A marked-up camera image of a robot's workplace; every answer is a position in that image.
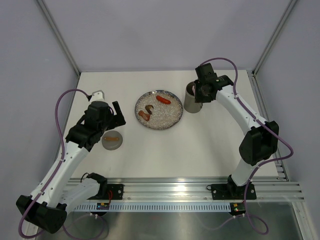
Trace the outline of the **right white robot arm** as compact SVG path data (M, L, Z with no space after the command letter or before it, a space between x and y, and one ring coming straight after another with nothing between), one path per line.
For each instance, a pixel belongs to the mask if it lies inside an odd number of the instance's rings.
M279 125L267 121L255 112L240 96L235 83L226 75L199 77L194 81L196 103L217 101L240 126L244 138L239 146L240 162L228 176L226 184L212 185L214 199L255 200L255 188L251 183L254 171L278 149Z

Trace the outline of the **grey round lid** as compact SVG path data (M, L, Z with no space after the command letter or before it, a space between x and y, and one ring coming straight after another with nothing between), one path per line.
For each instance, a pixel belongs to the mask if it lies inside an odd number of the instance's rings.
M123 136L116 130L107 131L101 138L101 144L108 151L117 150L123 144Z

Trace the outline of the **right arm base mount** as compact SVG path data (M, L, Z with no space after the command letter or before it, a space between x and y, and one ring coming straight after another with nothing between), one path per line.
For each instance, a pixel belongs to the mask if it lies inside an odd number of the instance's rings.
M210 184L206 189L211 192L213 200L244 200L245 186L231 186L228 183ZM253 184L249 184L246 191L246 200L256 200L256 190Z

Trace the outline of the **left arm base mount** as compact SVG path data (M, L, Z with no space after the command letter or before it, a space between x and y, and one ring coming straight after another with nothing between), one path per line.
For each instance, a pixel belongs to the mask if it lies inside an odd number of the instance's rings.
M108 183L108 179L97 173L84 173L80 179L82 183L85 179L93 179L99 184L98 193L88 198L88 200L122 200L124 185L120 183Z

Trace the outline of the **grey cylindrical container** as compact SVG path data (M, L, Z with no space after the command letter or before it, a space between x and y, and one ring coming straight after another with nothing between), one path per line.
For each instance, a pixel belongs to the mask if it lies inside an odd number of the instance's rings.
M190 82L187 84L185 88L185 96L184 96L184 109L191 114L199 113L202 109L203 104L199 102L195 102L195 96L192 93L192 86L194 82Z

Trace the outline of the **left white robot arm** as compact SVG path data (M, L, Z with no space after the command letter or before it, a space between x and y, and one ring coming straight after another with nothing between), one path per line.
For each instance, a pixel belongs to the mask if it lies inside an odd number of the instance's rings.
M89 199L109 197L107 178L94 172L68 193L64 194L63 190L104 133L125 124L117 101L112 102L112 106L104 101L92 101L76 125L70 128L62 144L61 157L56 159L30 195L21 195L17 199L16 206L22 220L54 234L78 205Z

